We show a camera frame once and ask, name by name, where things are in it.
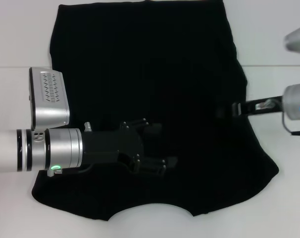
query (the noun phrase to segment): black t-shirt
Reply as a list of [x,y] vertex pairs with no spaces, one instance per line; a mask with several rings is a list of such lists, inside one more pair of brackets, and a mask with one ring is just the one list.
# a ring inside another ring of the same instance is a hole
[[148,153],[177,155],[178,164],[164,178],[109,165],[52,178],[42,171],[32,191],[39,202],[103,220],[148,203],[195,216],[246,201],[278,173],[248,118],[216,113],[244,101],[247,86],[222,1],[61,5],[50,53],[64,76],[69,127],[113,130],[147,118],[163,125]]

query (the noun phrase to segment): table surface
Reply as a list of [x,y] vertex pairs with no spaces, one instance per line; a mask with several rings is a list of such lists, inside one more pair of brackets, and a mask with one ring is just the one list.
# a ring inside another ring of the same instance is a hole
[[[50,67],[49,42],[59,4],[85,0],[0,0],[0,129],[30,128],[28,68]],[[283,38],[300,27],[300,0],[224,0],[249,81],[248,98],[282,95],[300,83],[300,55]],[[0,238],[300,238],[300,137],[282,128],[281,114],[250,117],[280,173],[254,198],[192,217],[178,207],[150,204],[109,222],[85,219],[35,201],[37,173],[0,174]],[[287,121],[300,130],[300,121]]]

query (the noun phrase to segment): vent grille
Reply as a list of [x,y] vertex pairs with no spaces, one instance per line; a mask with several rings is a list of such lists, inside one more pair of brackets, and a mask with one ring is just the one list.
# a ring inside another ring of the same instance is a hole
[[42,90],[47,102],[56,103],[60,101],[59,91],[54,73],[42,73]]

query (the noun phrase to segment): white table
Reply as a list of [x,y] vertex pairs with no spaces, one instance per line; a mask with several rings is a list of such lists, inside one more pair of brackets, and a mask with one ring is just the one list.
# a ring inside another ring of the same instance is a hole
[[[50,67],[49,42],[59,4],[85,0],[0,0],[0,129],[29,128],[28,68]],[[283,37],[300,27],[300,0],[225,0],[248,98],[278,96],[300,83],[300,55]],[[282,128],[280,114],[250,118],[280,173],[254,198],[192,217],[169,205],[122,211],[94,221],[35,201],[37,173],[0,174],[0,238],[300,238],[300,137]],[[300,121],[287,121],[300,129]]]

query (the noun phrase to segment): green led light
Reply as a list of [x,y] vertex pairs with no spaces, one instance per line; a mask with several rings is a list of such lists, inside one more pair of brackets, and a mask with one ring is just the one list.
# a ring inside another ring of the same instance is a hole
[[52,170],[59,170],[59,169],[61,169],[61,166],[59,166],[59,165],[54,165],[54,166],[51,167],[51,169],[52,169]]

